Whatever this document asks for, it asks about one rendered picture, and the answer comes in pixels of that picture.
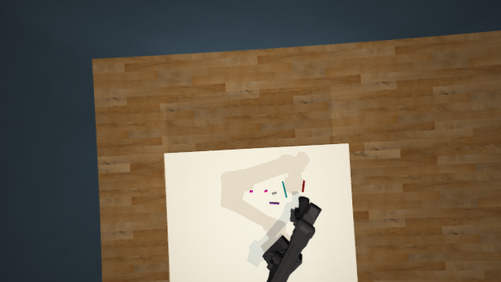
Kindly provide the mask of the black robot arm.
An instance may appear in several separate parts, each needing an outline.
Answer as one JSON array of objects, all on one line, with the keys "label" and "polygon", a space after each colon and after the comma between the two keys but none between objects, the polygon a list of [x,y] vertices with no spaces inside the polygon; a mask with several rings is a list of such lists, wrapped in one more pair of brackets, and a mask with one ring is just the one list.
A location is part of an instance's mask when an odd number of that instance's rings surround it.
[{"label": "black robot arm", "polygon": [[[271,260],[267,265],[267,269],[269,270],[267,282],[287,282],[300,253],[314,236],[315,227],[313,225],[322,209],[312,202],[309,204],[309,201],[308,197],[300,196],[298,198],[298,207],[301,211],[299,209],[295,209],[294,211],[294,216],[297,219],[294,221],[293,225],[295,228],[290,237],[287,249],[283,251],[276,250],[274,251],[275,253],[270,252],[269,256]],[[299,216],[301,217],[299,218]]]}]

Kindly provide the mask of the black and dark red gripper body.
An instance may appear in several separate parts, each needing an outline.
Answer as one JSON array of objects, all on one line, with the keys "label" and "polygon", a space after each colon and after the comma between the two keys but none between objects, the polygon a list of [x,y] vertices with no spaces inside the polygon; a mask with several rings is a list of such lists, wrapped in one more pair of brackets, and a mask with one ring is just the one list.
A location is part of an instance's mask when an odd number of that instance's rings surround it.
[{"label": "black and dark red gripper body", "polygon": [[294,216],[294,211],[295,211],[295,209],[291,209],[290,210],[290,221],[291,222],[294,222],[294,220],[296,219],[295,216]]}]

